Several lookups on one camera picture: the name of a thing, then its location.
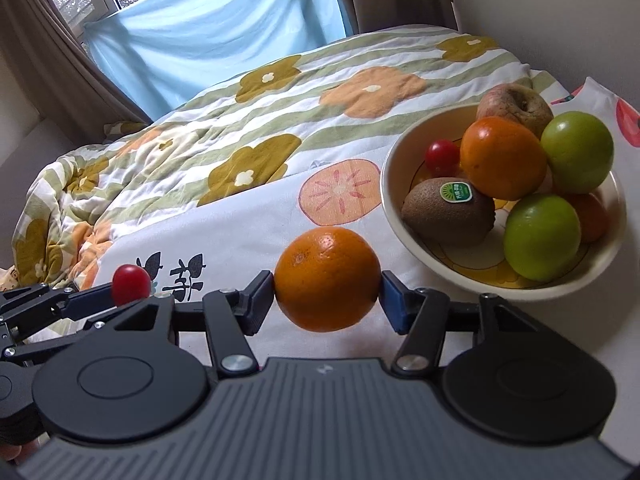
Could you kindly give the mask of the green apple front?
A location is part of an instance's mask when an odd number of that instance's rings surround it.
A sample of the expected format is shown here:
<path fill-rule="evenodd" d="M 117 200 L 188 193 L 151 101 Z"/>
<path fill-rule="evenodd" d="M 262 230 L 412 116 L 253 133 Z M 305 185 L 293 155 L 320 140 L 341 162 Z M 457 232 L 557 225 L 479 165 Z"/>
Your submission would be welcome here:
<path fill-rule="evenodd" d="M 506 218 L 503 252 L 523 278 L 550 282 L 574 261 L 582 229 L 574 207 L 555 194 L 534 194 L 516 203 Z"/>

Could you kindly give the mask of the brown kiwi with sticker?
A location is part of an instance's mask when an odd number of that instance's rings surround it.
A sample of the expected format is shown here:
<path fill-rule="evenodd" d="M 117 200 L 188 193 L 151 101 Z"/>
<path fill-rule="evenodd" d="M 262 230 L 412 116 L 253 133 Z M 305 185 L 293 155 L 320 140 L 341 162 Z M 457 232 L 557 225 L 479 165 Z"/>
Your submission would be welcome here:
<path fill-rule="evenodd" d="M 469 247 L 480 244 L 495 224 L 494 200 L 469 180 L 431 178 L 406 196 L 401 219 L 427 242 Z"/>

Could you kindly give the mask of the floral striped quilt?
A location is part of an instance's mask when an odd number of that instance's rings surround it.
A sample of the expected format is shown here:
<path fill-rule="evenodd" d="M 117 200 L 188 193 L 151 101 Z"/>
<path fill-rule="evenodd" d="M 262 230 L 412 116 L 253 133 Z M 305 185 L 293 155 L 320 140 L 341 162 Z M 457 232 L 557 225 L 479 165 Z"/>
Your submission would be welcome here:
<path fill-rule="evenodd" d="M 9 288 L 90 286 L 116 240 L 389 144 L 420 118 L 516 82 L 565 96 L 496 40 L 412 25 L 352 36 L 211 86 L 149 127 L 39 171 L 12 236 Z"/>

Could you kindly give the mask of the brown left curtain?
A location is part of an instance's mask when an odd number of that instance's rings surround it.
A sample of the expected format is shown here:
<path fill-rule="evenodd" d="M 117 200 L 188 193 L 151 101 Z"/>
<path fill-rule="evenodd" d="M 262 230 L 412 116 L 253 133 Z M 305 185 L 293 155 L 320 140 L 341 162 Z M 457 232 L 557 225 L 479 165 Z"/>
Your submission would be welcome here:
<path fill-rule="evenodd" d="M 53 0 L 1 0 L 1 53 L 39 114 L 78 144 L 151 119 L 88 57 Z"/>

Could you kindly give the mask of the green apple back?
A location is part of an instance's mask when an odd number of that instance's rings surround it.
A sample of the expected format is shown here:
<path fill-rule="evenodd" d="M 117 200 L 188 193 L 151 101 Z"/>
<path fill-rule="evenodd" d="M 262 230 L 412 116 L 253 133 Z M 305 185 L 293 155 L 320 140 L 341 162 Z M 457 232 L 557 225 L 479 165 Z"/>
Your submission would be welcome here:
<path fill-rule="evenodd" d="M 540 138 L 554 185 L 561 191 L 587 194 L 608 176 L 614 142 L 608 127 L 585 112 L 565 112 L 548 123 Z"/>

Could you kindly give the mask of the light blue window cloth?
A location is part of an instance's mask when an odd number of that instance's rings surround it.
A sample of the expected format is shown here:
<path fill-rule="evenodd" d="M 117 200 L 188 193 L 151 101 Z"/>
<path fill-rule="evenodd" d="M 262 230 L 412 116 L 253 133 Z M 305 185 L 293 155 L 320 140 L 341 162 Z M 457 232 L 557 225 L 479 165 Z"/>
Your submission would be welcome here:
<path fill-rule="evenodd" d="M 140 0 L 85 27 L 90 58 L 151 119 L 352 34 L 340 0 Z"/>

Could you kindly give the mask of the red cherry tomato back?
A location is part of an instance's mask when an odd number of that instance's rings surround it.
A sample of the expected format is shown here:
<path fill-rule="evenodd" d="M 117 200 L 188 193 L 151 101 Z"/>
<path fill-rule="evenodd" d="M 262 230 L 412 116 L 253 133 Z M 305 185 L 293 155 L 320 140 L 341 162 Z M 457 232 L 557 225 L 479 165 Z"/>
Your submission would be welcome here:
<path fill-rule="evenodd" d="M 148 298 L 151 295 L 151 278 L 141 266 L 123 264 L 112 277 L 112 299 L 117 307 Z"/>

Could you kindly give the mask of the large orange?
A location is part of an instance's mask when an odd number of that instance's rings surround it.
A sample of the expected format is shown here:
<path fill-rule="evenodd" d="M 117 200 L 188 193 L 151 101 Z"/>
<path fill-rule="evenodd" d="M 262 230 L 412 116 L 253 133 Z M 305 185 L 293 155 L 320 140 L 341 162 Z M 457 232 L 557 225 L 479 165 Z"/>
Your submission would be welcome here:
<path fill-rule="evenodd" d="M 460 166 L 480 192 L 498 200 L 519 200 L 544 182 L 547 156 L 527 128 L 489 116 L 465 130 Z"/>
<path fill-rule="evenodd" d="M 359 323 L 378 300 L 381 266 L 366 240 L 344 228 L 315 228 L 280 255 L 277 303 L 303 330 L 329 333 Z"/>

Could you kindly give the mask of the wrinkled old brown apple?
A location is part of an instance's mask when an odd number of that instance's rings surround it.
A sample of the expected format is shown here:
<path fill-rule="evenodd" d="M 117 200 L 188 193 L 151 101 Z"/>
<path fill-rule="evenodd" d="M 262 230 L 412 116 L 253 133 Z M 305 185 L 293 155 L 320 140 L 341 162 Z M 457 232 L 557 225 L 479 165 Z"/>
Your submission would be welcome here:
<path fill-rule="evenodd" d="M 476 119 L 501 117 L 512 120 L 540 138 L 554 118 L 547 102 L 533 89 L 522 84 L 498 84 L 480 99 Z"/>

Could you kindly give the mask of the cream bowl yellow duck print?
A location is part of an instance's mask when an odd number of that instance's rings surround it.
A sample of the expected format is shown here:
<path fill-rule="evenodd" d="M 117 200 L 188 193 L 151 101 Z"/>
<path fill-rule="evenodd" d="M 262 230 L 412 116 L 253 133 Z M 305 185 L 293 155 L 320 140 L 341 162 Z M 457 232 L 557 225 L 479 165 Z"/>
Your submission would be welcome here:
<path fill-rule="evenodd" d="M 474 247 L 424 243 L 401 220 L 401 206 L 407 194 L 431 177 L 424 167 L 428 146 L 439 139 L 459 143 L 475 114 L 474 104 L 436 108 L 401 133 L 390 148 L 381 170 L 380 193 L 385 217 L 401 244 L 444 280 L 469 292 L 493 292 L 516 302 L 561 298 L 600 278 L 618 255 L 627 229 L 626 198 L 614 171 L 594 191 L 608 214 L 608 232 L 600 240 L 582 245 L 568 271 L 547 283 L 522 278 L 504 258 L 503 234 L 512 202 L 498 200 L 494 228 L 483 243 Z"/>

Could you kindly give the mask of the red cherry tomato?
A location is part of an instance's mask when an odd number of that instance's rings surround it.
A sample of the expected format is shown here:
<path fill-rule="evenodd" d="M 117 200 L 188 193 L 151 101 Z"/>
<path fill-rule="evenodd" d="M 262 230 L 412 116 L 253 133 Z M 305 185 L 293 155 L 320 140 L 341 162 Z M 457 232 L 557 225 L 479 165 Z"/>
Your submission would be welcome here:
<path fill-rule="evenodd" d="M 452 177 L 459 169 L 460 148 L 450 140 L 436 140 L 427 148 L 424 159 L 433 177 Z"/>
<path fill-rule="evenodd" d="M 112 299 L 117 307 L 148 298 L 151 295 L 151 278 L 141 266 L 123 264 L 112 277 Z"/>

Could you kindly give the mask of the red cherry tomato front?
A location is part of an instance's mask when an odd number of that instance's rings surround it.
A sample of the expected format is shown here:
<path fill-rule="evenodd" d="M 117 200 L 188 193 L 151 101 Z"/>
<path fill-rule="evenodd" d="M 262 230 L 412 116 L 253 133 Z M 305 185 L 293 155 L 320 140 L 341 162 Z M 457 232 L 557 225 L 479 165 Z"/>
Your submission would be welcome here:
<path fill-rule="evenodd" d="M 433 177 L 452 177 L 459 169 L 460 148 L 450 140 L 436 140 L 427 148 L 424 159 Z"/>

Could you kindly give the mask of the green apple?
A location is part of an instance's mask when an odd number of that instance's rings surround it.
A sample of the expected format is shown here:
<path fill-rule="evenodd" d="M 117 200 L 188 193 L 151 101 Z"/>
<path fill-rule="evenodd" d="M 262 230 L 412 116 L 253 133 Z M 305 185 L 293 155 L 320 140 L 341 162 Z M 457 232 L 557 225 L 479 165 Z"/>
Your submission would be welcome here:
<path fill-rule="evenodd" d="M 561 191 L 587 194 L 608 176 L 614 142 L 608 127 L 585 112 L 565 112 L 548 123 L 540 138 L 554 185 Z"/>
<path fill-rule="evenodd" d="M 534 194 L 516 203 L 506 218 L 503 252 L 523 278 L 550 282 L 574 261 L 582 229 L 574 207 L 555 194 Z"/>

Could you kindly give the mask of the white fruit print tablecloth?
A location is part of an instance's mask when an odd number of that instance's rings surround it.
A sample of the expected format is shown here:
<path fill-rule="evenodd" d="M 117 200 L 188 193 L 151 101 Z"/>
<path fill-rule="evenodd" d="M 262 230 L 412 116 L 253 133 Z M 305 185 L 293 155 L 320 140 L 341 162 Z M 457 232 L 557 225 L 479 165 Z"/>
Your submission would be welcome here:
<path fill-rule="evenodd" d="M 627 211 L 623 245 L 611 265 L 585 288 L 561 298 L 516 302 L 535 318 L 592 353 L 613 374 L 617 388 L 613 413 L 605 425 L 605 442 L 627 460 L 639 457 L 639 130 L 637 110 L 612 90 L 587 79 L 574 92 L 555 84 L 544 96 L 555 113 L 580 110 L 599 117 L 615 143 L 614 172 L 620 178 Z M 357 169 L 373 170 L 366 184 L 372 204 L 349 219 L 333 217 L 361 235 L 381 266 L 411 287 L 433 287 L 462 299 L 477 295 L 452 284 L 424 266 L 395 236 L 385 217 L 380 177 L 390 148 L 400 134 L 361 139 L 329 151 L 305 154 L 297 174 L 198 207 L 126 235 L 101 259 L 98 281 L 108 280 L 123 263 L 160 256 L 157 285 L 168 287 L 175 268 L 201 256 L 206 292 L 246 284 L 262 270 L 273 269 L 285 247 L 316 228 L 311 207 L 320 203 L 316 183 L 331 171 L 347 177 Z"/>

